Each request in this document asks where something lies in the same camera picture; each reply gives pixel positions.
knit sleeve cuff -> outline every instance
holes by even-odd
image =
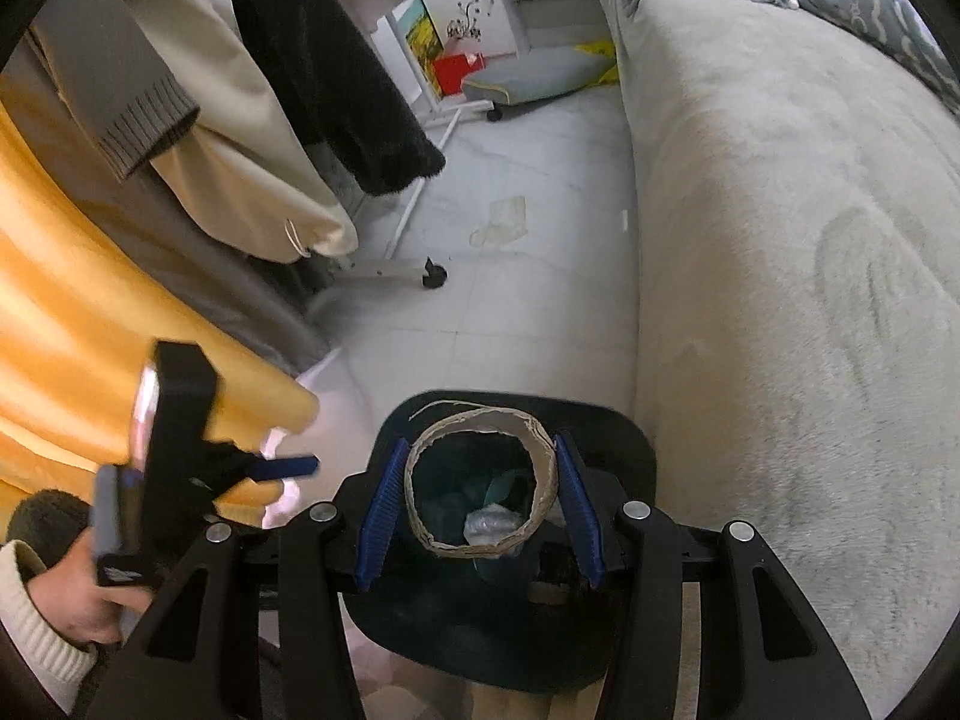
[[[167,74],[131,100],[104,129],[97,148],[120,179],[174,146],[195,124],[200,108]]]
[[[40,684],[69,712],[96,655],[64,641],[32,603],[22,577],[45,570],[23,541],[11,541],[0,549],[0,623]]]

drawstring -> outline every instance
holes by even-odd
[[[299,235],[296,232],[296,228],[294,227],[294,223],[292,223],[289,218],[283,223],[283,231],[287,234],[287,240],[290,242],[290,245],[294,247],[296,252],[298,252],[301,257],[309,257],[313,254],[312,251],[310,251],[304,246],[304,244],[301,243],[301,240],[299,240]]]

white sleeve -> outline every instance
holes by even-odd
[[[11,541],[0,549],[0,625],[43,689],[69,714],[96,655],[78,650],[47,625],[27,594],[21,569],[40,574],[46,567],[23,541]]]

beige coat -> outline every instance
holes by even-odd
[[[356,249],[356,230],[239,38],[204,0],[124,0],[200,105],[152,165],[211,237],[276,262]]]

gray cushion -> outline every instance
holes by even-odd
[[[600,79],[613,67],[613,57],[587,53],[573,46],[534,49],[516,59],[496,62],[464,79],[468,100],[519,105],[558,97]]]

